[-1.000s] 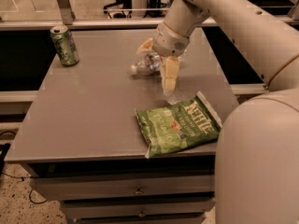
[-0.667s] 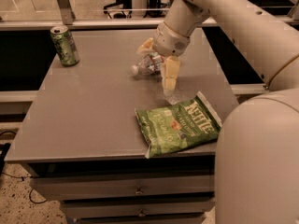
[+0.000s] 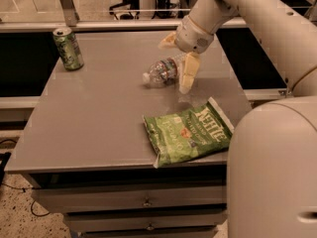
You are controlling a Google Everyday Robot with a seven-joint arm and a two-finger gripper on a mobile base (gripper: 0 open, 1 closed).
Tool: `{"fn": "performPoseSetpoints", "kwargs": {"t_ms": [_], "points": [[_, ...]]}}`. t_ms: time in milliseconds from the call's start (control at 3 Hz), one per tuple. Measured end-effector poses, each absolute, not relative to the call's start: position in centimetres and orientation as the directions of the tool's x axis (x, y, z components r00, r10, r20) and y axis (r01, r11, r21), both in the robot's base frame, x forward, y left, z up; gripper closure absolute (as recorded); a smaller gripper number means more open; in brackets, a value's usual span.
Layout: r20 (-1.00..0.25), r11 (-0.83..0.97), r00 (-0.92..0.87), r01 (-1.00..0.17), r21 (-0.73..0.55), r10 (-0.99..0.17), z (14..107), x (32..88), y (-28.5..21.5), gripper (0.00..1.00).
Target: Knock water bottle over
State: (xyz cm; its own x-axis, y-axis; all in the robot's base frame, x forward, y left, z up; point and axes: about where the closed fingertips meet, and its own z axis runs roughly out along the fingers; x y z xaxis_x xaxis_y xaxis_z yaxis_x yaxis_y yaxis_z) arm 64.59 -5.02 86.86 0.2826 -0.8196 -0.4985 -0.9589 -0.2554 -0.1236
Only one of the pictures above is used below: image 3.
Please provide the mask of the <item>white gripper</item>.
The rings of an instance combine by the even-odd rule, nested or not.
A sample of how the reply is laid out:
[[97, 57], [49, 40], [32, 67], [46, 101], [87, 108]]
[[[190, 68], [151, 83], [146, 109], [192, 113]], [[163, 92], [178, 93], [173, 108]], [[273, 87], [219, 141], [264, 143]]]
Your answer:
[[204, 53], [214, 41], [214, 35], [197, 27], [189, 16], [185, 16], [176, 32], [171, 32], [158, 44], [160, 49], [178, 47], [187, 53], [179, 67], [179, 91], [187, 94], [200, 67], [200, 54]]

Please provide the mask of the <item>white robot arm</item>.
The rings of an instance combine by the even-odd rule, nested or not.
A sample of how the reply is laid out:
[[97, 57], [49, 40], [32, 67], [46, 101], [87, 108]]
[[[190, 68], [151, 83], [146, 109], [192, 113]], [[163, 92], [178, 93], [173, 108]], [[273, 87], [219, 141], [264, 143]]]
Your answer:
[[282, 90], [238, 124], [227, 163], [229, 238], [317, 238], [316, 0], [196, 0], [171, 34], [225, 44], [246, 89]]

